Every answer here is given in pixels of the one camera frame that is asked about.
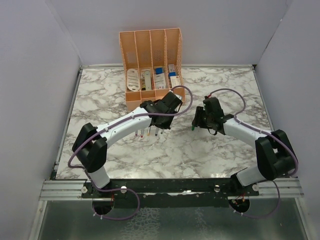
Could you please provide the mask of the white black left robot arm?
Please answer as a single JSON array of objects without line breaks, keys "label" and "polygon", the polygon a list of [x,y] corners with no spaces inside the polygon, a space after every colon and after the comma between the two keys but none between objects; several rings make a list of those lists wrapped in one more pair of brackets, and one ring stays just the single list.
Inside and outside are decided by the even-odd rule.
[{"label": "white black left robot arm", "polygon": [[169,129],[182,103],[181,96],[169,91],[162,99],[144,101],[127,115],[112,122],[82,126],[72,151],[94,183],[93,191],[97,196],[106,197],[111,190],[110,177],[105,169],[108,148],[129,134],[150,126]]}]

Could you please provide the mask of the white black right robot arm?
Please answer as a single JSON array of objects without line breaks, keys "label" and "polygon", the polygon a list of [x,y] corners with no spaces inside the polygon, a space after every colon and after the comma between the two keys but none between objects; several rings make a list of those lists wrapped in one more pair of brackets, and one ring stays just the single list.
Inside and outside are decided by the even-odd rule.
[{"label": "white black right robot arm", "polygon": [[261,182],[273,181],[298,167],[288,136],[283,130],[267,131],[258,129],[237,119],[233,114],[224,114],[216,97],[206,97],[203,106],[197,106],[192,120],[192,129],[201,128],[214,134],[222,134],[240,140],[255,150],[256,165],[247,167],[232,177],[229,189],[240,196],[248,186]]}]

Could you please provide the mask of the white red marker pen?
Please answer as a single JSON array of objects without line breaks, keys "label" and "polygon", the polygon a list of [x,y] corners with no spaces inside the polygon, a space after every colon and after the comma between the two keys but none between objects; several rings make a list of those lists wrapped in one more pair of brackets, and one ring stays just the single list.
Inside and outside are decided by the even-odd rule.
[{"label": "white red marker pen", "polygon": [[145,133],[145,129],[142,128],[141,131],[140,131],[140,137],[143,138],[144,137],[144,133]]}]

